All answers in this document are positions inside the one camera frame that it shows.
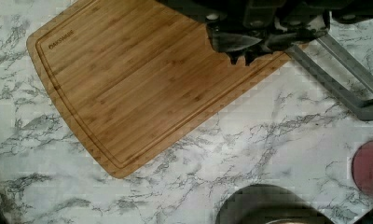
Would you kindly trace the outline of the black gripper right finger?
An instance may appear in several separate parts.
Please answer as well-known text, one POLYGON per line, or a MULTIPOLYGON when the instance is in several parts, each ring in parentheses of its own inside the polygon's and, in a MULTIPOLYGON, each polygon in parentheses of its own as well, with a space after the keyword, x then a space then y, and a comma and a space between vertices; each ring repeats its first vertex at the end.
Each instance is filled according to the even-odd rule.
POLYGON ((249 66, 255 59, 272 54, 276 51, 284 51, 294 45, 307 44, 328 33, 328 29, 300 28, 283 34, 269 34, 258 44, 249 47, 244 52, 245 65, 249 66))

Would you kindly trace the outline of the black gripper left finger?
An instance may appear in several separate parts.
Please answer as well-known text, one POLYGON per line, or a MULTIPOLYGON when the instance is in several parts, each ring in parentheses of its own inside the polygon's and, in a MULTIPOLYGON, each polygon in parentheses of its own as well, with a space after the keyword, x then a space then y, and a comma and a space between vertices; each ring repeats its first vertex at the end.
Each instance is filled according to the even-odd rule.
POLYGON ((255 46, 262 38, 249 35, 248 33, 223 30, 220 26, 206 26, 207 35, 214 51, 225 53, 230 63, 235 65, 240 57, 244 63, 250 65, 257 57, 255 46))

